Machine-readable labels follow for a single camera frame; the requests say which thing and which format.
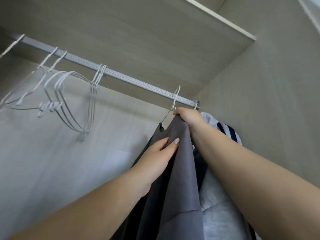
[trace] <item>person's left hand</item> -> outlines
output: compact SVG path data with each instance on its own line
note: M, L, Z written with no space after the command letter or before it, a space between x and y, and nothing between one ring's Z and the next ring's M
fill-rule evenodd
M138 180L142 186L142 194L146 195L151 187L151 184L163 173L166 169L170 158L176 152L180 139L175 139L165 149L164 146L168 143L169 137L155 142L150 146L136 165L130 170L134 173L135 180Z

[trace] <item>closet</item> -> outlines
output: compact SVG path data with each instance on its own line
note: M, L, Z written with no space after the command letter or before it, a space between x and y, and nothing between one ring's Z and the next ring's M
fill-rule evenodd
M0 59L1 99L50 52L39 42L167 94L104 73L84 140L55 113L4 108L0 239L128 170L179 86L175 106L199 101L245 147L320 186L320 35L298 0L1 0L0 27L0 53L25 34ZM54 72L92 80L95 68L69 56ZM85 122L86 82L70 77L64 93ZM47 100L39 88L25 105Z

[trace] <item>person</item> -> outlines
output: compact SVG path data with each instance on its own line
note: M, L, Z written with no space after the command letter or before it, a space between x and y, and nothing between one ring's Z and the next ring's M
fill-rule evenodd
M196 110L177 108L195 146L262 239L320 239L320 189L237 144ZM13 235L14 240L109 239L165 170L179 139L150 146L121 176Z

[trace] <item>metal closet rod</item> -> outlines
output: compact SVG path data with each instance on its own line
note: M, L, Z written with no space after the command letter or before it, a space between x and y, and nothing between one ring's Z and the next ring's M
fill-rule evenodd
M12 39L15 39L17 40L21 34L19 33L16 33L16 32L8 32L6 31L5 32L5 35L12 38ZM45 52L48 52L48 53L51 53L52 51L54 51L55 47L51 46L51 45L48 45L48 44L45 44L45 43L42 43L38 40L34 40L34 39L31 39L27 36L25 36L20 42L24 43L24 44L27 44L27 45L30 45L30 46L33 46L34 48L38 48L39 50L42 50L42 51L45 51ZM58 49L54 55L55 56L58 56L58 57L61 57L63 54L64 54L64 50L61 50L61 49ZM91 62L89 60L86 60L86 59L83 59L79 56L75 56L71 53L67 53L66 56L64 57L64 59L68 60L68 61L71 61L73 63L76 63L78 65L81 65L81 66L84 66L84 67L87 67L89 69L92 69L92 70L95 70L97 71L99 69L99 65L94 63L94 62ZM116 79L119 79L119 80L122 80L126 83L129 83L129 84L132 84L132 85L135 85L139 88L143 88L145 90L148 90L150 92L153 92L153 93L156 93L158 95L161 95L163 97L166 97L168 99L171 99L171 100L174 100L175 98L175 94L172 93L172 92L168 92L166 90L163 90L161 88L158 88L156 86L153 86L153 85L150 85L146 82L143 82L143 81L140 81L138 79L135 79L133 77L130 77L130 76L127 76L127 75L124 75L120 72L116 72L114 70L111 70L110 68L107 68L104 72L106 75L108 76L111 76L111 77L114 77ZM189 100L189 99L186 99L184 97L181 97L181 96L177 96L177 99L176 99L177 102L179 103L182 103L184 105L187 105L189 107L192 107L194 108L195 105L196 105L196 101L192 101L192 100Z

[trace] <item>forearm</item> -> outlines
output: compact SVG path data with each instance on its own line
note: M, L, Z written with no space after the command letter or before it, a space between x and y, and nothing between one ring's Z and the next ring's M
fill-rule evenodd
M130 170L11 239L109 239L142 197L141 185Z
M319 238L318 188L205 123L191 127L191 133L209 167L263 239Z

